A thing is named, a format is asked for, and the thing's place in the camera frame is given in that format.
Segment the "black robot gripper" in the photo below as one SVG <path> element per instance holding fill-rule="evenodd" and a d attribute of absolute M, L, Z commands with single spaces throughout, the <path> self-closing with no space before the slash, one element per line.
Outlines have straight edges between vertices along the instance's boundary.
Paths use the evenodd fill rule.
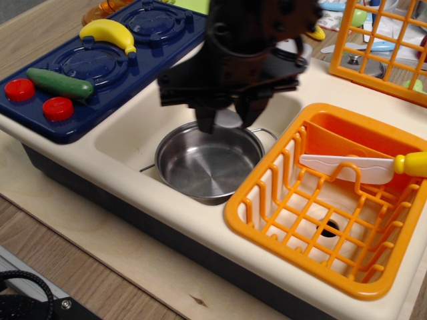
<path fill-rule="evenodd" d="M 210 1 L 201 49 L 157 78 L 161 104 L 195 107 L 198 129 L 211 134 L 216 109 L 233 100 L 240 127 L 251 126 L 272 98 L 252 92 L 298 84 L 308 65 L 302 35 L 321 16 L 317 1 Z"/>

